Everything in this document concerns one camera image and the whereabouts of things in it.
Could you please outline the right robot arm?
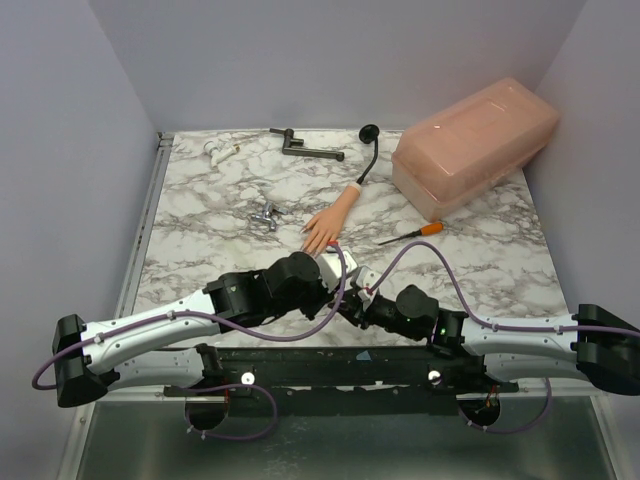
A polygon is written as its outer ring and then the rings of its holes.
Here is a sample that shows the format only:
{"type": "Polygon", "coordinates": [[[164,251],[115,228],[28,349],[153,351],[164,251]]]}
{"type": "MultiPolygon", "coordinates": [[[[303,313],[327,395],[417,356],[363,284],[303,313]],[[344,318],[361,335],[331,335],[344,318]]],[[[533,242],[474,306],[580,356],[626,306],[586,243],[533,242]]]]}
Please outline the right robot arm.
{"type": "Polygon", "coordinates": [[[350,289],[338,311],[361,329],[377,326],[425,340],[441,357],[476,357],[459,370],[462,384],[474,392],[495,380],[571,378],[612,394],[639,393],[639,331],[598,305],[582,304],[577,313],[559,317],[473,317],[440,307],[410,285],[394,300],[350,289]]]}

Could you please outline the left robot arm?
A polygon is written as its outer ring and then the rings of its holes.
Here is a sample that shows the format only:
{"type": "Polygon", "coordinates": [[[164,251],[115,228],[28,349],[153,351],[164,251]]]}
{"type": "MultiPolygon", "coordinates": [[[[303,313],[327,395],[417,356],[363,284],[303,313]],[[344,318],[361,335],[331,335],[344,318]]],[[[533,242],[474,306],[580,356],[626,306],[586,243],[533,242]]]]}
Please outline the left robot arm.
{"type": "Polygon", "coordinates": [[[221,275],[168,305],[127,317],[86,322],[68,315],[53,342],[55,390],[62,408],[138,384],[140,356],[194,338],[236,330],[249,334],[267,320],[298,310],[307,319],[344,291],[357,264],[348,251],[312,257],[294,252],[267,269],[221,275]]]}

